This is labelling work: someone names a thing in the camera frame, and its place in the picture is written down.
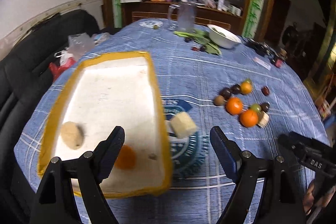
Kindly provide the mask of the white paper card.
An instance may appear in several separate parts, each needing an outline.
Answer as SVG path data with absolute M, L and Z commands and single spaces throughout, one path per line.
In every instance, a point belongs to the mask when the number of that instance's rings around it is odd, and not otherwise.
M 257 64 L 261 65 L 265 69 L 271 70 L 271 66 L 269 64 L 267 64 L 265 61 L 259 59 L 258 57 L 254 57 L 253 61 L 256 62 Z

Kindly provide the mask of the yellow rimmed white tray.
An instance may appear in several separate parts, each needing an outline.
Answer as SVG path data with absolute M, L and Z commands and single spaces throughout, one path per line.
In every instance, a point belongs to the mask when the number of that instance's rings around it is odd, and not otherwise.
M 84 135 L 79 149 L 67 147 L 60 128 L 74 122 Z M 163 106 L 151 56 L 147 52 L 104 53 L 79 63 L 58 95 L 46 121 L 37 172 L 50 160 L 79 158 L 105 140 L 116 126 L 134 149 L 131 170 L 113 167 L 101 183 L 106 198 L 160 195 L 171 186 L 172 161 Z

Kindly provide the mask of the orange tangerine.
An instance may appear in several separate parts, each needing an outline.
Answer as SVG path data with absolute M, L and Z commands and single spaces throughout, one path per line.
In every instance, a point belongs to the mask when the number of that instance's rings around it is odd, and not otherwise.
M 250 94 L 253 90 L 253 85 L 249 81 L 244 81 L 240 84 L 241 94 Z
M 240 98 L 232 97 L 226 102 L 226 111 L 231 115 L 239 115 L 243 110 L 243 103 Z
M 135 167 L 137 155 L 130 146 L 123 145 L 120 149 L 114 166 L 121 170 L 131 170 Z
M 244 127 L 253 127 L 258 124 L 259 117 L 256 111 L 248 109 L 240 114 L 239 120 Z

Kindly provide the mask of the black charger device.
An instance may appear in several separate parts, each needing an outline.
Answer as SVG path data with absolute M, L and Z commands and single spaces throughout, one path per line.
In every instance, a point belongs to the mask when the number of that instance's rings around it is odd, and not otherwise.
M 246 46 L 252 48 L 258 55 L 264 57 L 274 54 L 274 50 L 264 42 L 256 42 L 253 39 L 248 38 Z

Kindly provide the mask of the red jujube date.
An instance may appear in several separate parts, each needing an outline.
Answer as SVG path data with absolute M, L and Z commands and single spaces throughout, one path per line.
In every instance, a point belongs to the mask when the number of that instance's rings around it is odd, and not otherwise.
M 265 95 L 268 96 L 270 94 L 270 90 L 267 86 L 262 87 L 261 92 Z

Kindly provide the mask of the white cake cube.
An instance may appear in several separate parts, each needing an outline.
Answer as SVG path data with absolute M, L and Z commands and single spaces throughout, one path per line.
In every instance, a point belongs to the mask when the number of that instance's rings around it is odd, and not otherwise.
M 257 125 L 261 128 L 265 128 L 266 125 L 268 124 L 269 122 L 269 115 L 264 112 L 264 111 L 261 111 L 259 114 L 258 114 L 258 118 L 259 118 L 259 121 L 257 123 Z

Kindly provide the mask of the green leafy vegetable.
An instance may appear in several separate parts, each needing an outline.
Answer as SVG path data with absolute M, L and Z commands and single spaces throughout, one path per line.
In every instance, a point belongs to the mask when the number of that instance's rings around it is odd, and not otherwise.
M 208 54 L 217 56 L 222 54 L 219 47 L 210 39 L 209 33 L 206 31 L 194 29 L 193 32 L 174 31 L 173 34 L 184 39 L 187 37 L 191 38 L 191 41 L 196 42 L 200 47 L 205 46 L 205 52 Z

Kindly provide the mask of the clear plastic bag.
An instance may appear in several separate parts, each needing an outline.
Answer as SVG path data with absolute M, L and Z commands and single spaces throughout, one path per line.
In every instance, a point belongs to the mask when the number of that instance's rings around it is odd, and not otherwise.
M 108 32 L 101 34 L 93 34 L 89 36 L 87 33 L 68 36 L 68 53 L 72 54 L 74 59 L 78 60 L 95 46 L 106 41 L 110 37 Z

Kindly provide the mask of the red plastic bag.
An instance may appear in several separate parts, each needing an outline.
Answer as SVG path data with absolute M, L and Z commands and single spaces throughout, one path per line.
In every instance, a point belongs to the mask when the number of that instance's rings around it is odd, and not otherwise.
M 49 64 L 49 70 L 53 75 L 53 82 L 55 82 L 63 72 L 76 63 L 73 54 L 66 50 L 56 52 L 54 57 L 57 59 L 56 62 Z

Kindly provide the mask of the dark plum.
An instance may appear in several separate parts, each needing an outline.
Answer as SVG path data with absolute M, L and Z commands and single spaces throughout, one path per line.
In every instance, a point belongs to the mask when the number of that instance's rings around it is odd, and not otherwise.
M 241 86 L 239 84 L 235 84 L 232 87 L 230 87 L 232 94 L 240 94 L 242 92 Z
M 225 100 L 228 100 L 232 96 L 230 88 L 223 88 L 219 93 Z
M 264 102 L 260 105 L 260 107 L 263 112 L 267 113 L 269 111 L 270 104 L 268 102 Z

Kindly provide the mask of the white bowl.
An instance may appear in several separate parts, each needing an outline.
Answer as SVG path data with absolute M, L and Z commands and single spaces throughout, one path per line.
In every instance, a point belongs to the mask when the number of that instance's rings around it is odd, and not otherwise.
M 210 39 L 222 48 L 230 50 L 242 43 L 235 34 L 222 27 L 213 24 L 208 24 L 207 27 Z

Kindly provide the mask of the black sofa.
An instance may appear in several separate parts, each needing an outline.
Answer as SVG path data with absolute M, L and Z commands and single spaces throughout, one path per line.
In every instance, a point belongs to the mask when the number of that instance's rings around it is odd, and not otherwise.
M 1 223 L 28 223 L 33 191 L 23 180 L 14 147 L 52 84 L 49 64 L 68 47 L 68 36 L 100 33 L 85 10 L 56 14 L 39 23 L 1 60 Z

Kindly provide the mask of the brown longan fruit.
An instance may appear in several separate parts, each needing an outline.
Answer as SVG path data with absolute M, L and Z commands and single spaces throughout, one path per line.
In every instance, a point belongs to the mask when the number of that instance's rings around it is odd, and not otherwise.
M 221 95 L 216 96 L 213 100 L 215 106 L 223 106 L 225 102 L 226 102 L 225 98 Z

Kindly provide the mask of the round beige cake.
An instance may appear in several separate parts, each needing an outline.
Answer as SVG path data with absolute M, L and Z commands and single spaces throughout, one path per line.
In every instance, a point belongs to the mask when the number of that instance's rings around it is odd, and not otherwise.
M 79 149 L 84 143 L 84 135 L 74 122 L 66 122 L 60 128 L 63 143 L 70 149 Z

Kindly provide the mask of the clear glass pitcher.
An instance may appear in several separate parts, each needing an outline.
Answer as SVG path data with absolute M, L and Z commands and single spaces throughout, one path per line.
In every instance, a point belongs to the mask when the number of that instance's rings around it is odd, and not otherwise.
M 173 23 L 171 18 L 173 11 L 177 10 L 177 23 Z M 181 2 L 171 4 L 168 8 L 168 29 L 171 31 L 191 32 L 194 29 L 196 6 L 193 3 Z

